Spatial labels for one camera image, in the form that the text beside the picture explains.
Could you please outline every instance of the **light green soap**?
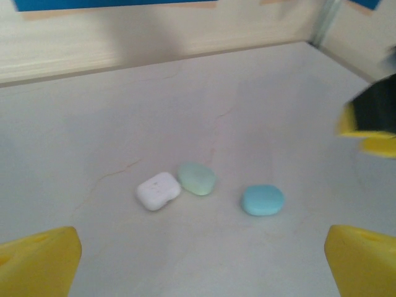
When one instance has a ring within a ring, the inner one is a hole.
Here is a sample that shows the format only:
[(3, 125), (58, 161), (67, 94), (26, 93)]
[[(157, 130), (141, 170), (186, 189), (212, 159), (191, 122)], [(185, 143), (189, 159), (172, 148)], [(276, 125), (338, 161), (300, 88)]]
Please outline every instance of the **light green soap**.
[(216, 183), (216, 175), (210, 168), (193, 162), (179, 167), (178, 179), (184, 189), (198, 196), (210, 194)]

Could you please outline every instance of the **crack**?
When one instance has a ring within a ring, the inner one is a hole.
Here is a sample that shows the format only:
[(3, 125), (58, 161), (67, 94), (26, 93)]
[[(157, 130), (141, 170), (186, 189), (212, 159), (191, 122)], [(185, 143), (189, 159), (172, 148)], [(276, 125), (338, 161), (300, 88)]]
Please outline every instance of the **crack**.
[(0, 99), (6, 98), (6, 97), (11, 97), (11, 96), (16, 96), (16, 95), (21, 95), (21, 94), (26, 94), (26, 93), (35, 92), (35, 91), (41, 90), (41, 89), (43, 89), (43, 88), (45, 88), (45, 87), (33, 88), (33, 89), (31, 89), (31, 90), (20, 91), (20, 92), (15, 92), (15, 93), (8, 93), (8, 94), (6, 93), (6, 94), (4, 94), (4, 95), (1, 95), (1, 96), (0, 96)]
[(214, 159), (214, 156), (216, 154), (216, 146), (217, 146), (217, 142), (218, 142), (218, 138), (220, 136), (220, 131), (219, 131), (219, 125), (220, 125), (220, 120), (222, 118), (224, 118), (225, 116), (228, 116), (230, 113), (232, 113), (234, 111), (236, 107), (236, 103), (229, 109), (227, 110), (225, 113), (219, 114), (215, 120), (214, 120), (214, 140), (212, 142), (211, 145), (211, 149), (210, 149), (210, 153), (209, 153), (209, 158), (206, 161), (206, 165), (211, 165)]
[(100, 179), (98, 179), (95, 184), (93, 185), (93, 187), (91, 188), (91, 190), (89, 191), (88, 197), (84, 199), (83, 202), (81, 202), (74, 210), (73, 210), (73, 214), (71, 215), (71, 217), (73, 217), (75, 215), (75, 212), (80, 209), (82, 206), (84, 206), (86, 203), (88, 203), (89, 201), (91, 201), (91, 199), (93, 198), (92, 194), (95, 192), (95, 190), (97, 189), (97, 187), (99, 186), (99, 184), (105, 179), (108, 178), (110, 176), (114, 176), (120, 173), (123, 173), (125, 171), (127, 171), (129, 168), (133, 167), (134, 165), (138, 164), (140, 161), (142, 161), (143, 159), (140, 158), (137, 161), (135, 161), (134, 163), (131, 163), (129, 165), (127, 165), (124, 169), (116, 171), (116, 172), (112, 172), (112, 173), (108, 173), (104, 176), (102, 176)]
[(180, 74), (180, 72), (183, 70), (183, 64), (184, 64), (183, 61), (181, 61), (180, 64), (177, 66), (176, 70), (173, 73), (168, 74), (166, 76), (163, 76), (163, 77), (151, 77), (151, 78), (148, 78), (148, 79), (130, 81), (130, 82), (126, 82), (126, 83), (123, 83), (123, 84), (115, 85), (113, 87), (105, 88), (105, 90), (112, 90), (114, 88), (125, 87), (127, 85), (129, 86), (129, 85), (138, 84), (138, 83), (141, 83), (141, 82), (151, 82), (151, 81), (156, 81), (156, 80), (172, 79), (173, 77), (178, 76)]

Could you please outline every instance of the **soap bar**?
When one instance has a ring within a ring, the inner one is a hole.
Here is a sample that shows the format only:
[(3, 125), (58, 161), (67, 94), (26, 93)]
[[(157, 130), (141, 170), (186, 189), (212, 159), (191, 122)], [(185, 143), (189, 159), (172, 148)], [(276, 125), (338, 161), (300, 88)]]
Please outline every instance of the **soap bar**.
[(242, 198), (243, 210), (255, 216), (274, 215), (282, 209), (284, 203), (282, 192), (268, 184), (248, 187)]
[(198, 196), (210, 194), (216, 183), (216, 175), (210, 168), (193, 162), (179, 167), (178, 179), (185, 190)]

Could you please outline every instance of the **white table surface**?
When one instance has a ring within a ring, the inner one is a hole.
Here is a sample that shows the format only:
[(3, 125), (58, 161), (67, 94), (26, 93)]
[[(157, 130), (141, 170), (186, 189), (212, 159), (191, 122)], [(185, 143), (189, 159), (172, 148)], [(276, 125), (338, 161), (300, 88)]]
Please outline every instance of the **white table surface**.
[[(396, 235), (396, 161), (334, 134), (365, 86), (296, 43), (2, 88), (0, 239), (75, 226), (71, 297), (338, 296), (329, 227)], [(183, 161), (215, 192), (146, 211), (136, 186)], [(240, 209), (257, 183), (278, 215)]]

